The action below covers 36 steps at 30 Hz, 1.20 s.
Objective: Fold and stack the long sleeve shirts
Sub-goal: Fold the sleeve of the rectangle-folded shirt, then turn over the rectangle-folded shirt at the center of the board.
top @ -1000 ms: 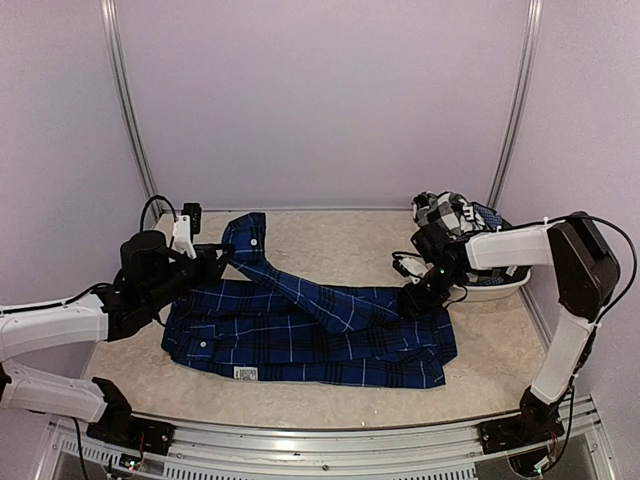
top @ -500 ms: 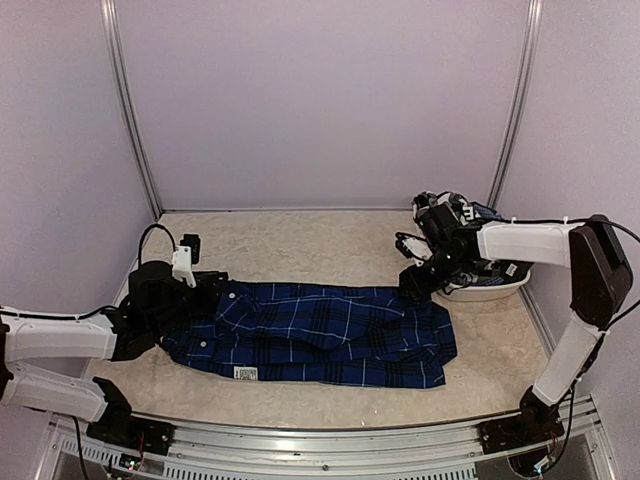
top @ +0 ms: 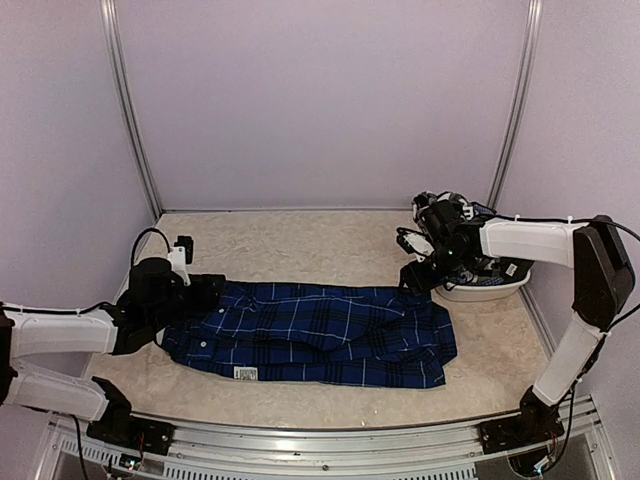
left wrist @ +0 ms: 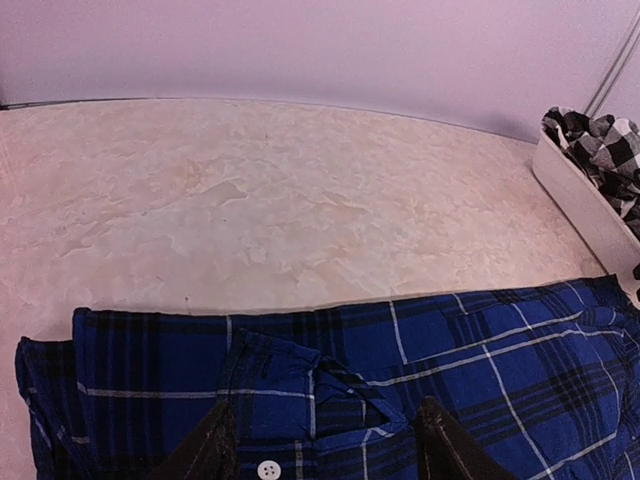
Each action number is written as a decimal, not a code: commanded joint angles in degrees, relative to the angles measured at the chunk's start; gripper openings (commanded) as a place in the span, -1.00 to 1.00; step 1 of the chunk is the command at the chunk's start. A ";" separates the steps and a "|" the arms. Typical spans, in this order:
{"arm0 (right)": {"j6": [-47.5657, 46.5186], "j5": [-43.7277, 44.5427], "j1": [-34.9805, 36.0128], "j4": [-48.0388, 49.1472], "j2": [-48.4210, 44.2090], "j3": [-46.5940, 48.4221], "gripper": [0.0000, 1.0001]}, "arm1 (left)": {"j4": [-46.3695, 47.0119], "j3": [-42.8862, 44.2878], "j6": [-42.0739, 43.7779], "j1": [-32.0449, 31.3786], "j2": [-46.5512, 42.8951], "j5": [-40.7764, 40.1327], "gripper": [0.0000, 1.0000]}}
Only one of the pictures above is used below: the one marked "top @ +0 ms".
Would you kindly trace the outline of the blue plaid long sleeve shirt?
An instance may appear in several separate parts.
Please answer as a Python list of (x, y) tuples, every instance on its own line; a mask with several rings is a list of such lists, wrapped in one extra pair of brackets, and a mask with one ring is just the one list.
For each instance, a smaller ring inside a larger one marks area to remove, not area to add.
[(238, 380), (431, 389), (457, 357), (451, 316), (390, 286), (227, 282), (216, 306), (165, 329), (177, 364)]

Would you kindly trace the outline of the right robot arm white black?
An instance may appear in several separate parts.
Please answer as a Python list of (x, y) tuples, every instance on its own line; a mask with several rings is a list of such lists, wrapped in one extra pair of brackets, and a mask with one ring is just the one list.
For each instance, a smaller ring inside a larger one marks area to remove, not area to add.
[(423, 193), (413, 201), (411, 228), (396, 241), (413, 256), (400, 273), (415, 294), (436, 288), (520, 284), (530, 273), (562, 270), (554, 280), (569, 304), (564, 332), (547, 365), (525, 391), (515, 414), (480, 424), (483, 448), (496, 452), (568, 434), (560, 406), (596, 363), (624, 307), (636, 274), (622, 237), (639, 236), (607, 215), (588, 218), (507, 216), (451, 193)]

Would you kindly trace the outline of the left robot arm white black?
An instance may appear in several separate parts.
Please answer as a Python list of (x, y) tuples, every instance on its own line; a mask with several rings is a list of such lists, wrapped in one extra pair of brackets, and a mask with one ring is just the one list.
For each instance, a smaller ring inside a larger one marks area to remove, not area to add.
[(114, 304), (76, 310), (1, 306), (1, 401), (68, 414), (87, 421), (90, 437), (128, 448), (167, 442), (173, 427), (136, 417), (110, 381), (82, 379), (27, 362), (32, 355), (99, 353), (129, 355), (180, 326), (213, 311), (226, 279), (191, 274), (177, 253), (146, 258), (129, 270), (128, 287)]

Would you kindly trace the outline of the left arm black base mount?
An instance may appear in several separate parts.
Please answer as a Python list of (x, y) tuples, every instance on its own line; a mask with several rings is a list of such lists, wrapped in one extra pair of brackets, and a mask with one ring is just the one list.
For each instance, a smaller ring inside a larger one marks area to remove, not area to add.
[(136, 450), (139, 453), (166, 456), (176, 427), (168, 422), (130, 414), (91, 422), (86, 430), (89, 438)]

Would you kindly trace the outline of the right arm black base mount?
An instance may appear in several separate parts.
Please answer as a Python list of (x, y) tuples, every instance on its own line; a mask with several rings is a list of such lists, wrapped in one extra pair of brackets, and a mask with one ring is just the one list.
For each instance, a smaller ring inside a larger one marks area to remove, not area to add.
[(481, 422), (478, 433), (483, 453), (488, 455), (547, 442), (565, 430), (559, 418), (535, 425), (519, 414)]

